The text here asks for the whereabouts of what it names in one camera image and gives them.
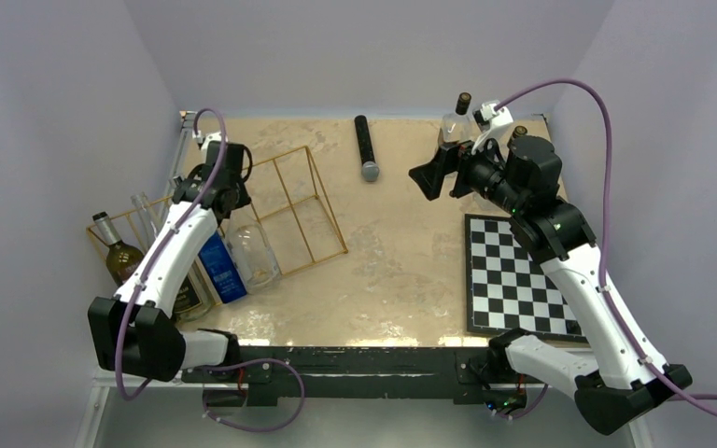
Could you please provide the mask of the clear square bottle gold label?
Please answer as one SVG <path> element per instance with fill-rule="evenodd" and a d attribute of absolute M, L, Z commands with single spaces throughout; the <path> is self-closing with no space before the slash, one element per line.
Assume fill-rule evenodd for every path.
<path fill-rule="evenodd" d="M 528 128 L 523 125 L 517 125 L 513 128 L 512 133 L 510 134 L 508 141 L 507 141 L 507 147 L 511 147 L 516 139 L 518 139 L 521 136 L 528 135 Z"/>

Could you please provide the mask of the clear round glass bottle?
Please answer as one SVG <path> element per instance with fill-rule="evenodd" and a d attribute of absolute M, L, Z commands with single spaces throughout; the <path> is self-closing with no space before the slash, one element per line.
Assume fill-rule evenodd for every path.
<path fill-rule="evenodd" d="M 249 294 L 280 281 L 281 271 L 267 234 L 250 212 L 232 211 L 226 237 L 232 261 Z"/>

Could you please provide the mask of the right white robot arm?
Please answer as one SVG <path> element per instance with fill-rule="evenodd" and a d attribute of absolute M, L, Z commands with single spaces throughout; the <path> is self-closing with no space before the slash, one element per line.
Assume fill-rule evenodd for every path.
<path fill-rule="evenodd" d="M 610 277 L 600 268 L 597 239 L 581 211 L 559 194 L 562 162 L 546 139 L 513 140 L 505 161 L 469 142 L 445 144 L 409 171 L 429 200 L 456 175 L 452 196 L 475 193 L 510 216 L 515 241 L 555 285 L 576 317 L 595 359 L 587 363 L 524 329 L 489 341 L 486 368 L 508 380 L 534 377 L 573 399 L 585 422 L 610 435 L 692 383 L 681 364 L 649 343 Z"/>

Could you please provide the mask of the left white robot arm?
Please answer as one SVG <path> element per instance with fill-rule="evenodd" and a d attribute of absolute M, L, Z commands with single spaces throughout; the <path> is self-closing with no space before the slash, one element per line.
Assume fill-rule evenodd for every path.
<path fill-rule="evenodd" d="M 95 298 L 88 321 L 99 366 L 107 371 L 168 382 L 186 369 L 204 368 L 228 382 L 241 369 L 235 334 L 181 331 L 172 321 L 178 290 L 205 243 L 232 211 L 248 204 L 243 165 L 247 146 L 201 146 L 206 159 L 176 187 L 162 232 L 136 271 L 110 298 Z"/>

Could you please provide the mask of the blue square bottle silver cap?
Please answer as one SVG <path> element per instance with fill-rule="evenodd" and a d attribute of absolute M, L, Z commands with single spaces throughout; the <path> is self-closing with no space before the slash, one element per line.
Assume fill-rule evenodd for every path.
<path fill-rule="evenodd" d="M 232 303 L 247 294 L 232 257 L 218 232 L 214 232 L 205 241 L 199 251 L 199 260 L 221 303 Z"/>

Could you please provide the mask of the clear bottle dark label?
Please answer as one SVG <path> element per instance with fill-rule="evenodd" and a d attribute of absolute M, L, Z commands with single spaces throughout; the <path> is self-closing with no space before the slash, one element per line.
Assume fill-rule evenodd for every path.
<path fill-rule="evenodd" d="M 149 250 L 161 234 L 162 215 L 151 204 L 145 193 L 134 194 L 131 202 L 136 210 L 143 229 L 143 248 Z M 177 293 L 173 307 L 173 319 L 177 322 L 190 322 L 203 316 L 213 305 L 212 298 L 204 286 L 201 270 L 193 264 Z"/>

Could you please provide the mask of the clear bottle round emblem label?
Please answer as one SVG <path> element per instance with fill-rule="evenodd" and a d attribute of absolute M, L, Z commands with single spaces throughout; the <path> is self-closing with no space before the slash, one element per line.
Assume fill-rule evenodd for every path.
<path fill-rule="evenodd" d="M 437 145 L 439 147 L 445 144 L 461 143 L 473 139 L 474 123 L 469 114 L 471 100 L 472 97 L 468 92 L 462 92 L 457 97 L 454 111 L 443 115 L 437 137 Z"/>

